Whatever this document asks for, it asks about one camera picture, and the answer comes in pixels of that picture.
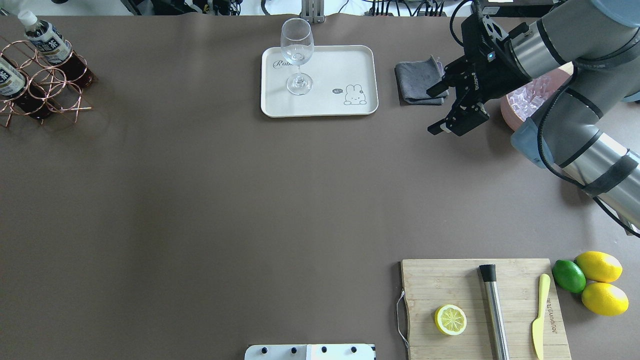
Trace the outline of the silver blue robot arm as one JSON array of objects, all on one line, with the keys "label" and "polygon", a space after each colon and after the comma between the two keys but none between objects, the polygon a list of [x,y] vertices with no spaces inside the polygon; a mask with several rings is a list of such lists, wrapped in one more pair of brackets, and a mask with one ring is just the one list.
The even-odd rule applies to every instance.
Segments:
[{"label": "silver blue robot arm", "polygon": [[436,96],[455,89],[450,112],[429,126],[462,136],[489,119],[484,105],[560,66],[573,73],[513,133],[533,164],[587,194],[628,235],[639,235],[639,155],[598,128],[621,102],[639,100],[639,2],[567,0],[505,31],[477,0],[461,24],[464,54],[444,67]]}]

